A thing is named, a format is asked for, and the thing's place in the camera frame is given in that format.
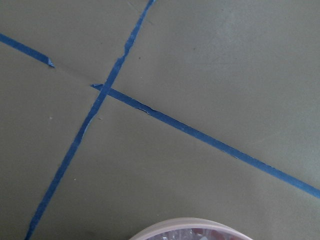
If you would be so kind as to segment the pile of ice cubes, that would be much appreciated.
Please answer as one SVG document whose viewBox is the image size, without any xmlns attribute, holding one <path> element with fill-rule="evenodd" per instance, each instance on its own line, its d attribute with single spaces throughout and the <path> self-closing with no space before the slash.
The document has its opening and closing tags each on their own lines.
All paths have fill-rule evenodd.
<svg viewBox="0 0 320 240">
<path fill-rule="evenodd" d="M 157 234 L 149 240 L 237 240 L 237 237 L 213 229 L 184 228 Z"/>
</svg>

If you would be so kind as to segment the pink bowl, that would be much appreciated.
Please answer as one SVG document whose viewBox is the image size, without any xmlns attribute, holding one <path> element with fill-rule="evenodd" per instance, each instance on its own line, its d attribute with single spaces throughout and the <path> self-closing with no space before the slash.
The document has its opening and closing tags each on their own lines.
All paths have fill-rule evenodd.
<svg viewBox="0 0 320 240">
<path fill-rule="evenodd" d="M 131 240 L 149 240 L 150 237 L 155 235 L 169 232 L 172 230 L 181 230 L 181 229 L 209 229 L 217 230 L 224 233 L 228 233 L 237 237 L 237 240 L 249 240 L 250 238 L 243 233 L 223 225 L 221 223 L 194 217 L 183 217 L 183 218 L 174 218 L 165 221 L 158 222 L 153 224 L 144 230 L 140 231 L 133 237 Z"/>
</svg>

